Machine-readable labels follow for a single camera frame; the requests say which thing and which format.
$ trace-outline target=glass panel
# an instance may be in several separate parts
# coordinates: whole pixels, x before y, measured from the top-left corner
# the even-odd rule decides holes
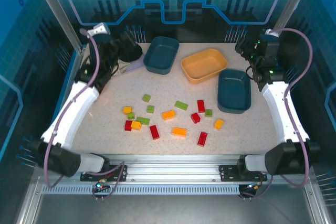
[[[14,223],[73,49],[45,0],[0,0],[0,216]]]
[[[301,0],[287,27],[305,33],[313,46],[313,62],[307,75],[292,90],[292,97],[302,125],[312,141],[321,147],[319,162],[314,165],[326,203],[335,201],[336,172],[336,0]],[[289,80],[305,68],[307,45],[295,34],[283,34],[284,61]],[[330,206],[335,214],[335,206]]]
[[[159,35],[180,42],[235,42],[273,26],[287,1],[60,0],[75,26],[106,22],[116,32],[130,29],[138,42],[151,42]]]

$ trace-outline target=red block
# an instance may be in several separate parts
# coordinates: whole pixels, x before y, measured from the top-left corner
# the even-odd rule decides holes
[[[199,123],[201,121],[201,118],[197,113],[194,113],[191,115],[191,120],[193,120],[194,123]]]
[[[151,130],[153,140],[160,138],[156,125],[150,126],[149,129]]]
[[[201,132],[197,145],[204,147],[207,136],[208,136],[208,133]]]
[[[204,113],[205,112],[205,106],[204,106],[204,101],[203,100],[198,100],[197,101],[197,106],[198,106],[198,112],[199,113]]]
[[[125,131],[132,131],[131,125],[132,125],[132,121],[126,120]]]

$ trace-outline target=metal floor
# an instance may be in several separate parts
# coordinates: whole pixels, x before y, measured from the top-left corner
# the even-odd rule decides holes
[[[263,197],[279,207],[293,223],[312,223],[303,190],[274,185]],[[238,196],[115,195],[105,201],[88,195],[43,195],[35,224],[74,223],[272,223],[288,222],[273,206]]]

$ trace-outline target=toy block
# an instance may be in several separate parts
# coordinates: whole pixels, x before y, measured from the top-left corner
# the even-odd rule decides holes
[[[197,113],[194,113],[191,115],[191,120],[193,120],[194,123],[199,123],[201,121],[201,118]]]
[[[214,126],[215,129],[220,130],[223,126],[223,123],[224,123],[224,121],[222,119],[217,119],[217,121],[215,123],[215,126]]]
[[[151,96],[149,94],[145,94],[143,97],[142,97],[142,101],[144,102],[149,102],[149,100],[151,99]]]
[[[197,106],[198,106],[198,112],[199,113],[204,113],[205,112],[205,106],[204,106],[204,101],[203,100],[198,100],[197,101]]]
[[[138,122],[138,121],[132,121],[131,127],[134,130],[140,130],[141,129],[141,123]]]
[[[174,136],[183,136],[186,137],[187,136],[187,130],[186,129],[182,129],[182,128],[173,128],[173,135]]]
[[[140,122],[143,125],[149,125],[150,119],[137,117],[136,121]]]
[[[125,106],[122,110],[122,112],[127,115],[129,113],[132,113],[132,107]]]
[[[211,118],[212,117],[212,110],[205,110],[205,116],[207,118]]]
[[[153,140],[160,138],[156,125],[150,126],[149,129],[151,130]]]
[[[148,105],[148,106],[147,106],[147,113],[151,113],[151,114],[153,114],[153,113],[154,113],[154,109],[155,109],[154,106],[152,106],[152,105]]]
[[[125,123],[125,131],[132,131],[132,121],[127,120]]]
[[[201,134],[199,135],[197,145],[199,145],[201,147],[204,147],[207,136],[208,136],[208,134],[202,131]]]
[[[133,120],[135,118],[134,113],[133,112],[132,113],[128,113],[127,114],[127,118],[128,118],[128,120]]]
[[[167,112],[162,113],[162,118],[164,120],[174,118],[175,116],[176,116],[176,114],[175,114],[174,110],[169,110]]]
[[[188,109],[188,104],[180,102],[180,101],[177,101],[175,103],[175,107],[177,107],[177,108],[179,108],[181,110],[187,110]]]

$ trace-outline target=plastic container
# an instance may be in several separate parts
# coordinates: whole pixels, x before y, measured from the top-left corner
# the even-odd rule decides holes
[[[217,105],[221,111],[234,114],[251,107],[251,83],[245,72],[226,69],[219,74]]]
[[[191,84],[199,84],[226,69],[227,61],[217,49],[210,48],[182,60],[182,69]]]
[[[156,37],[143,58],[143,64],[152,73],[168,74],[172,69],[180,43],[176,39]]]

